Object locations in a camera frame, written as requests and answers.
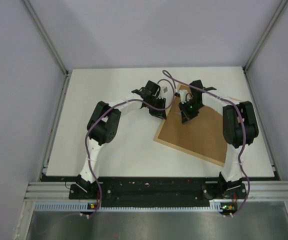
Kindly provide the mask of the wooden picture frame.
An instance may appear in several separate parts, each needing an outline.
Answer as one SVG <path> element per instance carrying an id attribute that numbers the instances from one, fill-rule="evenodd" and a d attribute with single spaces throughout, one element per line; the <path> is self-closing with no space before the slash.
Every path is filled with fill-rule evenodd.
<path id="1" fill-rule="evenodd" d="M 154 141 L 180 152 L 223 167 L 228 144 L 223 135 L 223 117 L 208 106 L 192 120 L 182 123 L 176 97 L 155 134 Z"/>

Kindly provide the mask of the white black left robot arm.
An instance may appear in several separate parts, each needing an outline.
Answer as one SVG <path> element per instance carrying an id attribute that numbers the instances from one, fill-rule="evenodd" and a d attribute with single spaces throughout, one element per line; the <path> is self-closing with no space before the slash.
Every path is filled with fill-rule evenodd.
<path id="1" fill-rule="evenodd" d="M 86 198 L 93 198 L 98 191 L 99 168 L 97 158 L 103 145 L 115 138 L 121 117 L 132 111 L 147 108 L 151 116 L 166 119 L 168 88 L 148 81 L 144 87 L 133 90 L 126 97 L 106 103 L 99 101 L 87 124 L 84 144 L 86 158 L 76 185 Z"/>

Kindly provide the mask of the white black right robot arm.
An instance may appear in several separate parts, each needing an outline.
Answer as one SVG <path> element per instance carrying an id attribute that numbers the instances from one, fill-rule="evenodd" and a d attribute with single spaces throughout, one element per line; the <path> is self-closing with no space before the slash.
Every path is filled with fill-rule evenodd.
<path id="1" fill-rule="evenodd" d="M 243 152 L 259 135 L 259 127 L 250 101 L 238 101 L 220 94 L 214 87 L 204 87 L 201 80 L 189 85 L 189 90 L 177 90 L 175 96 L 182 123 L 197 117 L 200 109 L 209 107 L 222 117 L 222 135 L 227 143 L 224 167 L 219 173 L 215 187 L 205 184 L 203 194 L 211 200 L 216 197 L 242 197 L 245 187 L 242 183 L 247 175 L 243 169 Z"/>

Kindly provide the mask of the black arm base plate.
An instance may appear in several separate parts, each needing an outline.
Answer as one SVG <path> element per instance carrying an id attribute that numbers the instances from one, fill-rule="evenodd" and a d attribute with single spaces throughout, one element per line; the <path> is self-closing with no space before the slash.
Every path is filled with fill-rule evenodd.
<path id="1" fill-rule="evenodd" d="M 234 199 L 246 197 L 242 179 L 225 182 L 222 177 L 100 177 L 89 183 L 77 177 L 69 190 L 70 200 L 111 200 L 121 197 L 155 197 L 170 194 L 194 199 Z"/>

